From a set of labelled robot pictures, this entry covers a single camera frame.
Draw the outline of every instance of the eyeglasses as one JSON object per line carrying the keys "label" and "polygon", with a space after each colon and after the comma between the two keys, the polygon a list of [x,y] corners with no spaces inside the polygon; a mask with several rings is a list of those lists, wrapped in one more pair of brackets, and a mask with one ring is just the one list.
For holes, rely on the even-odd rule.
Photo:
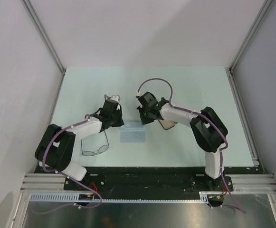
{"label": "eyeglasses", "polygon": [[106,135],[105,131],[104,131],[104,134],[105,134],[105,137],[106,137],[107,145],[101,146],[96,152],[93,152],[93,151],[84,151],[83,150],[83,141],[81,140],[82,155],[83,156],[94,156],[94,155],[98,155],[98,154],[101,154],[101,153],[104,153],[105,151],[107,151],[108,148],[109,148],[109,142],[108,142],[108,138],[107,138],[107,135]]}

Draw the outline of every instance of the clear glasses lens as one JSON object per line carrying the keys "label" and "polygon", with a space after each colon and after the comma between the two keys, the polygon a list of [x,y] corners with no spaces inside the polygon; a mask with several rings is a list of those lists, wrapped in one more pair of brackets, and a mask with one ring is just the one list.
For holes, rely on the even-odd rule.
{"label": "clear glasses lens", "polygon": [[107,151],[107,150],[108,150],[108,146],[107,146],[107,145],[103,145],[103,146],[101,146],[100,149],[98,150],[98,153],[103,153],[103,152],[105,152],[105,151]]}
{"label": "clear glasses lens", "polygon": [[84,156],[94,156],[96,155],[93,151],[83,151]]}

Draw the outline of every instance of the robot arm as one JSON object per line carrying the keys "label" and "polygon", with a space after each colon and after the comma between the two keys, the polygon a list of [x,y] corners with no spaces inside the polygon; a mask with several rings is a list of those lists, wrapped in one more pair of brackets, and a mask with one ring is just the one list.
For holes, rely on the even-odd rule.
{"label": "robot arm", "polygon": [[71,126],[68,130],[63,131],[54,140],[52,145],[49,145],[50,141],[62,128],[55,124],[49,125],[35,152],[36,159],[41,162],[46,149],[50,147],[45,164],[54,170],[63,172],[81,181],[87,170],[72,160],[74,144],[89,135],[102,132],[109,127],[120,127],[124,125],[122,108],[119,101],[120,97],[118,95],[109,97],[105,100],[102,108],[96,113],[91,114],[90,118],[81,124],[75,124],[75,126]]}
{"label": "robot arm", "polygon": [[[171,107],[169,101],[164,98],[157,101],[156,97],[150,92],[139,94],[137,98],[141,104],[137,109],[139,110],[142,124],[149,124],[154,120],[160,119],[171,120],[190,127],[197,144],[205,151],[205,173],[212,179],[217,179],[220,176],[220,156],[217,150],[224,142],[212,126],[206,126],[208,124],[206,120],[197,114],[187,112],[185,109]],[[212,108],[206,107],[200,113],[208,117],[224,136],[228,134],[228,130]]]}

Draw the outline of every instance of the light blue table surface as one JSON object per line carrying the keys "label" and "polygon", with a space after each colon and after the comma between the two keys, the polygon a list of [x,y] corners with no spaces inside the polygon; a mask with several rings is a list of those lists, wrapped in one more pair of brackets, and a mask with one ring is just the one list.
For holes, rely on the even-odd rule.
{"label": "light blue table surface", "polygon": [[[212,107],[228,128],[229,148],[224,151],[224,165],[253,166],[250,151],[222,66],[155,66],[155,67],[69,67],[62,84],[52,123],[66,126],[84,119],[85,114],[103,106],[104,94],[119,95],[124,120],[139,120],[135,98],[139,85],[146,79],[161,77],[174,90],[173,103],[200,110]],[[145,84],[159,100],[170,96],[162,81]],[[156,121],[145,126],[144,143],[121,143],[120,128],[106,131],[110,148],[103,154],[85,157],[81,144],[74,147],[73,159],[84,166],[196,167],[205,166],[203,150],[195,142],[191,129],[177,124],[165,131]],[[103,133],[83,140],[84,150],[97,150],[105,143]]]}

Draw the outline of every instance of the white enclosure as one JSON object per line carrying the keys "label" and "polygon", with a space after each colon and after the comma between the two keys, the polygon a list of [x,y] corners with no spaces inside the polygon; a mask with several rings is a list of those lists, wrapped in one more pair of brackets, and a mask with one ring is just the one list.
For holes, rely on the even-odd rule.
{"label": "white enclosure", "polygon": [[260,159],[276,177],[276,3],[242,57],[235,77]]}
{"label": "white enclosure", "polygon": [[[22,2],[0,1],[0,227],[15,207],[24,174],[33,169],[34,152],[62,79]],[[202,65],[222,69],[231,65],[264,0],[31,3],[65,68]],[[206,104],[195,103],[199,109]],[[229,105],[233,114],[235,102]],[[238,113],[234,118],[240,129]],[[244,140],[242,129],[238,135]],[[249,155],[246,143],[241,146]],[[249,159],[241,166],[252,165]]]}
{"label": "white enclosure", "polygon": [[264,0],[32,0],[65,67],[229,67]]}

